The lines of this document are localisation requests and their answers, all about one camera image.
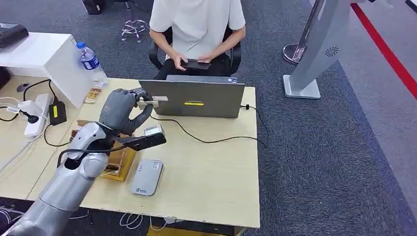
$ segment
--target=chair armrest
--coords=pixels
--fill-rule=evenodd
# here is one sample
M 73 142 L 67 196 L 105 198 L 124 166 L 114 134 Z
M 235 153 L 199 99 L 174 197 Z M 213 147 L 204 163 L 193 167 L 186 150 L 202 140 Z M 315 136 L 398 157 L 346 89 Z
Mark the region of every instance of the chair armrest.
M 162 63 L 158 59 L 158 45 L 152 41 L 149 48 L 149 60 L 160 70 L 162 68 Z
M 242 59 L 242 52 L 240 49 L 240 42 L 230 50 L 230 70 L 235 74 L 239 69 L 240 61 Z

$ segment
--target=white t-shirt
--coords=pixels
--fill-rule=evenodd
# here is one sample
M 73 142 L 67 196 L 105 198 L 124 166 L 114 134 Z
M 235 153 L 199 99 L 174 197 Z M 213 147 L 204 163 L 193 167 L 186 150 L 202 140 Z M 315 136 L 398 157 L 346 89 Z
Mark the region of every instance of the white t-shirt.
M 172 47 L 189 59 L 210 53 L 223 41 L 226 26 L 245 26 L 240 0 L 154 0 L 150 28 L 173 30 Z

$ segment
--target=red stripe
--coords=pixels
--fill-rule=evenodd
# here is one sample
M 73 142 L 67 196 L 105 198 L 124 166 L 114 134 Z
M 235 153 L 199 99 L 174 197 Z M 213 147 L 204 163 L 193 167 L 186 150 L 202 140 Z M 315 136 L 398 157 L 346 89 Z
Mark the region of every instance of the red stripe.
M 356 13 L 357 17 L 359 18 L 360 22 L 362 22 L 363 26 L 365 27 L 368 34 L 371 36 L 372 40 L 377 45 L 379 51 L 381 51 L 382 55 L 384 55 L 385 59 L 394 69 L 395 73 L 401 79 L 405 87 L 410 91 L 410 93 L 417 99 L 417 82 L 411 76 L 411 74 L 407 71 L 407 69 L 403 66 L 400 60 L 395 56 L 395 54 L 391 51 L 385 41 L 382 39 L 381 35 L 372 25 L 371 21 L 366 17 L 365 13 L 362 9 L 358 6 L 357 3 L 352 3 L 351 7 L 353 11 Z

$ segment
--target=gray laptop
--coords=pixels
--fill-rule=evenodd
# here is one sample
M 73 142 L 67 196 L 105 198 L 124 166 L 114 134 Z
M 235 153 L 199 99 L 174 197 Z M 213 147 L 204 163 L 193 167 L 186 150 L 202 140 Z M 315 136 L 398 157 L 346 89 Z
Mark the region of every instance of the gray laptop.
M 159 97 L 155 111 L 164 116 L 237 118 L 245 88 L 236 77 L 168 75 L 139 83 Z

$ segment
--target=silver robotic arm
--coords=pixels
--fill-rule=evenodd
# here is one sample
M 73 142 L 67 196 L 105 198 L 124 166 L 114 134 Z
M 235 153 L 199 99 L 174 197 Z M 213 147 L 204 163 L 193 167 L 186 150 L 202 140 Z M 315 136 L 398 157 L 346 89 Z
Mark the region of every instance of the silver robotic arm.
M 120 133 L 131 134 L 150 116 L 152 105 L 135 119 L 129 114 L 139 98 L 150 96 L 142 89 L 113 91 L 100 114 L 100 122 L 83 126 L 69 145 L 69 149 L 97 150 L 66 153 L 64 162 L 57 168 L 51 181 L 29 210 L 2 236 L 58 236 L 61 235 L 71 214 L 75 212 L 90 190 L 95 178 L 107 167 L 108 153 L 114 140 L 134 150 L 165 143 L 163 131 L 148 136 L 119 138 Z

